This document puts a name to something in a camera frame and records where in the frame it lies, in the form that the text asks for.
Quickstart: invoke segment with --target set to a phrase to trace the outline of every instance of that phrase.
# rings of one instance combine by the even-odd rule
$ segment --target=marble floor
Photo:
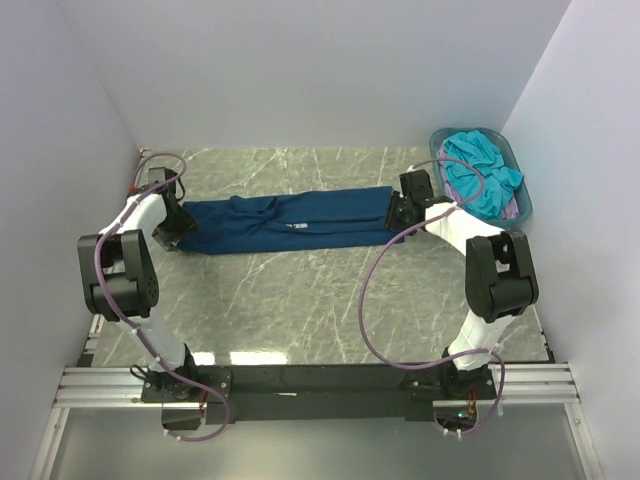
[[[188,161],[187,200],[227,199],[373,185],[399,188],[427,148],[179,150]],[[171,159],[157,165],[176,166]],[[366,270],[381,247],[205,256],[151,254],[169,325],[199,363],[370,362],[356,318]],[[370,283],[365,319],[389,358],[439,358],[467,313],[464,258],[426,233],[393,247]],[[548,359],[535,310],[503,335],[505,360]],[[102,329],[94,366],[145,364],[128,335]]]

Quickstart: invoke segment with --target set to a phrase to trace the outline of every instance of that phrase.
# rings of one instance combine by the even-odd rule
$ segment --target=fabric pile
[[[481,220],[514,219],[520,214],[515,191],[522,184],[522,174],[504,164],[502,153],[477,130],[459,132],[447,138],[437,158],[457,158],[474,166],[484,177],[482,195],[463,208]],[[480,180],[464,165],[438,162],[444,180],[445,194],[460,202],[480,188]]]

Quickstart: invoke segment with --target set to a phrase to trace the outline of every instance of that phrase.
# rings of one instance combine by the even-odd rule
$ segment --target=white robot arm
[[[174,175],[176,172],[164,167],[149,169],[147,185],[132,192],[127,198],[127,205],[116,219],[99,234],[85,235],[78,240],[78,256],[85,303],[89,310],[102,314],[108,321],[116,322],[123,330],[132,332],[133,328],[119,321],[109,308],[98,283],[93,261],[93,252],[100,236],[114,225],[120,225],[104,244],[101,252],[103,269],[121,264],[117,265],[114,271],[105,273],[108,290],[122,311],[137,325],[135,328],[144,333],[148,344],[165,364],[181,375],[192,378],[195,368],[189,349],[175,336],[157,306],[158,280],[148,244],[153,237],[164,248],[171,250],[181,238],[196,231],[197,223],[178,203],[174,185],[168,185],[142,197],[145,190]],[[124,212],[134,202],[139,202],[139,205],[131,216],[122,222]],[[164,373],[159,359],[148,353],[139,335],[132,335],[132,338],[148,356],[149,370],[153,372],[150,379],[173,383],[170,389],[179,397],[182,386]]]
[[[400,184],[402,193],[394,192],[387,213],[391,230],[404,230],[456,207],[451,199],[434,196],[425,170],[400,175]],[[480,348],[493,350],[505,328],[538,299],[526,236],[489,225],[458,207],[425,229],[466,257],[465,293],[470,310],[445,355]],[[473,354],[456,358],[453,363],[458,372],[472,372],[489,360],[489,354]]]

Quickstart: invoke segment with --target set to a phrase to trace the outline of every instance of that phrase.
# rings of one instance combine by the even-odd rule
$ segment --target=blue garment
[[[483,220],[501,218],[501,212],[522,183],[522,174],[504,165],[502,153],[477,130],[460,132],[447,138],[443,147],[447,156],[474,166],[484,177],[482,195],[463,208]],[[480,188],[480,180],[464,165],[445,162],[447,179],[462,198],[469,198]]]
[[[198,231],[180,250],[209,255],[383,245],[391,187],[185,202]]]

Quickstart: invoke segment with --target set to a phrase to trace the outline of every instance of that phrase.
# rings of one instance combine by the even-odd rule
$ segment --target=teal cloth
[[[447,157],[463,160],[484,177],[482,195],[463,208],[482,220],[501,218],[501,212],[522,183],[522,174],[506,167],[500,149],[477,130],[459,132],[444,141]],[[444,162],[447,180],[462,198],[469,198],[480,188],[478,177],[464,165]]]

